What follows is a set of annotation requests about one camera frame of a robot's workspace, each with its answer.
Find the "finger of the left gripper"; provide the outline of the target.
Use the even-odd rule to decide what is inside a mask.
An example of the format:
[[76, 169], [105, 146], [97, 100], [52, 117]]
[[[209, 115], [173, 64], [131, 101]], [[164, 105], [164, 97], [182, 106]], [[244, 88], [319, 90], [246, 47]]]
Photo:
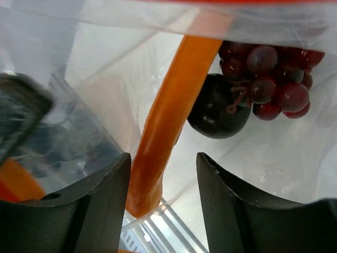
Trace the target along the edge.
[[51, 93], [30, 76], [1, 73], [1, 163], [53, 108]]

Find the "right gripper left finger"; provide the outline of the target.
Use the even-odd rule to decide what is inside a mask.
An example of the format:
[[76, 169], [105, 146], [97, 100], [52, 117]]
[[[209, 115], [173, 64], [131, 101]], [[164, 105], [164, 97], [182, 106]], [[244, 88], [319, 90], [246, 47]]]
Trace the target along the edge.
[[122, 153], [40, 200], [1, 201], [1, 252], [117, 252], [130, 170]]

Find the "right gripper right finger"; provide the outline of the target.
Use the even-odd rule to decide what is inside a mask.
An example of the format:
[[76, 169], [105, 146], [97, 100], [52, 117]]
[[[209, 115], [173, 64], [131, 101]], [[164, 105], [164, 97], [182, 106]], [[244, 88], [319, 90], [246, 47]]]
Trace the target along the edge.
[[210, 252], [336, 252], [336, 200], [302, 204], [267, 193], [196, 156]]

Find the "clear zip top bag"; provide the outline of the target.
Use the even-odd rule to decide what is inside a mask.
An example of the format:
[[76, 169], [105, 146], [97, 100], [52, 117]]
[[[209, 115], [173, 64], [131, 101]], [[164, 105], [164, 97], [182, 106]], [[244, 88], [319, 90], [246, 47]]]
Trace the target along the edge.
[[234, 16], [223, 41], [325, 53], [311, 71], [310, 109], [265, 121], [250, 108], [244, 128], [227, 139], [203, 136], [186, 119], [159, 205], [130, 215], [142, 219], [167, 203], [209, 250], [198, 153], [277, 197], [336, 200], [336, 1], [1, 1], [1, 73], [30, 76], [54, 100], [1, 163], [1, 201], [40, 200], [122, 153], [132, 168], [152, 104], [203, 11]]

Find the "fake purple grapes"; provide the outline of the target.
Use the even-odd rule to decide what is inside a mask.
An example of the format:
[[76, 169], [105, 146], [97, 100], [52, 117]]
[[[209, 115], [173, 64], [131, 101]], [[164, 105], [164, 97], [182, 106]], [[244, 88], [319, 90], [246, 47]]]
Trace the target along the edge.
[[252, 108], [265, 121], [283, 113], [289, 119], [305, 116], [310, 109], [311, 71], [325, 57], [321, 51], [297, 47], [223, 41], [220, 67], [230, 83], [229, 114]]

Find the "fake orange food piece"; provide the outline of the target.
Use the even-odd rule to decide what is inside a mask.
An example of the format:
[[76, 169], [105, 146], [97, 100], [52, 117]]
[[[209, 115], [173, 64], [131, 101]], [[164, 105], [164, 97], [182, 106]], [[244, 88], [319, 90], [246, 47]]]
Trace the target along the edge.
[[200, 12], [183, 37], [133, 160], [126, 198], [126, 210], [133, 217], [140, 218], [159, 205], [165, 166], [233, 20], [232, 14]]

